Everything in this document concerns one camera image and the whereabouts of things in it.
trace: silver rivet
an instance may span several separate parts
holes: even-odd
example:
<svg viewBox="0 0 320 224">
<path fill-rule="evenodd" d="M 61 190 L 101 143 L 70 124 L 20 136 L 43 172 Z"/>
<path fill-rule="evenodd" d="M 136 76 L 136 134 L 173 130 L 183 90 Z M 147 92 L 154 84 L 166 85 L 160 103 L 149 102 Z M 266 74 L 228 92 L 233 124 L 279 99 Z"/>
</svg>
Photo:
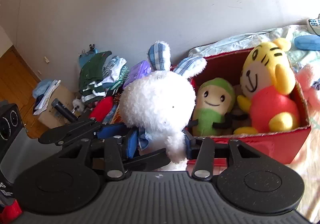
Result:
<svg viewBox="0 0 320 224">
<path fill-rule="evenodd" d="M 107 172 L 107 176 L 110 178 L 120 178 L 123 175 L 123 173 L 119 170 L 110 170 Z"/>
<path fill-rule="evenodd" d="M 210 176 L 210 173 L 207 170 L 198 170 L 195 171 L 195 176 L 199 178 L 207 178 Z"/>
</svg>

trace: red cardboard box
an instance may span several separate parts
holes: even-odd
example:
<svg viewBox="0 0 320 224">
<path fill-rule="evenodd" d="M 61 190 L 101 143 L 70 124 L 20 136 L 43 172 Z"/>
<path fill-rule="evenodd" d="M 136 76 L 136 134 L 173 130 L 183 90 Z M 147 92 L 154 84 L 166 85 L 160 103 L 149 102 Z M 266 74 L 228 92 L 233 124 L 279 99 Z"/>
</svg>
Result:
<svg viewBox="0 0 320 224">
<path fill-rule="evenodd" d="M 199 88 L 201 84 L 216 77 L 226 79 L 233 86 L 240 84 L 242 66 L 251 50 L 252 48 L 207 57 L 206 68 L 201 74 L 193 78 L 196 84 L 195 91 L 198 91 L 197 88 Z M 210 136 L 210 138 L 214 139 L 216 143 L 227 143 L 229 139 L 240 139 L 280 163 L 291 163 L 308 137 L 311 127 L 308 119 L 307 102 L 303 97 L 298 82 L 290 94 L 290 97 L 298 106 L 301 127 L 286 132 L 261 133 L 257 135 Z M 195 160 L 191 160 L 188 163 L 193 164 Z M 223 166 L 226 165 L 226 160 L 217 158 L 214 164 Z"/>
</svg>

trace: purple plastic bag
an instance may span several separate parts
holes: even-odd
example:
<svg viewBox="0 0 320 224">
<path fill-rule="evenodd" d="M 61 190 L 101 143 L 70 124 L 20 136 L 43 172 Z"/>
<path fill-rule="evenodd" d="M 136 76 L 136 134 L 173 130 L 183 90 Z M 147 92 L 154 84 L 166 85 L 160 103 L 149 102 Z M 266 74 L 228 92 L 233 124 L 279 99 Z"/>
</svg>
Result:
<svg viewBox="0 0 320 224">
<path fill-rule="evenodd" d="M 129 75 L 125 80 L 123 87 L 132 83 L 136 79 L 143 78 L 151 72 L 151 67 L 148 61 L 143 60 L 130 69 Z"/>
</svg>

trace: wooden floor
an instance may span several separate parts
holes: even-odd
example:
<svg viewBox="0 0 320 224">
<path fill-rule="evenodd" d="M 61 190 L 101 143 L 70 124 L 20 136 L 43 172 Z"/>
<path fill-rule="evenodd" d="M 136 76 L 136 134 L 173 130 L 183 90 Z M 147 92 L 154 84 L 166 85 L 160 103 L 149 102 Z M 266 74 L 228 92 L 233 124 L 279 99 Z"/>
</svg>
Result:
<svg viewBox="0 0 320 224">
<path fill-rule="evenodd" d="M 32 90 L 38 82 L 39 79 L 13 46 L 0 57 L 0 100 L 18 105 L 30 138 L 38 138 L 48 130 L 33 115 L 35 99 L 32 97 Z"/>
</svg>

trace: white wall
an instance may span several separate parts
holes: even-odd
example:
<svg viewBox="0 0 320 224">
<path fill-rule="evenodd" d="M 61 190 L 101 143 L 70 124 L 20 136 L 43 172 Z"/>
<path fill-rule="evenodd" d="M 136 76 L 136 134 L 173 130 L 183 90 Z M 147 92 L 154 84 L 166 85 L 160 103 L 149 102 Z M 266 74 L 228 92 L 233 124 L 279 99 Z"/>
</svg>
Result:
<svg viewBox="0 0 320 224">
<path fill-rule="evenodd" d="M 12 46 L 12 42 L 0 26 L 0 57 Z"/>
<path fill-rule="evenodd" d="M 320 12 L 320 0 L 21 0 L 18 16 L 17 2 L 1 1 L 0 24 L 35 72 L 71 90 L 77 89 L 78 54 L 90 43 L 133 66 L 163 40 L 177 62 L 194 46 L 300 23 Z"/>
</svg>

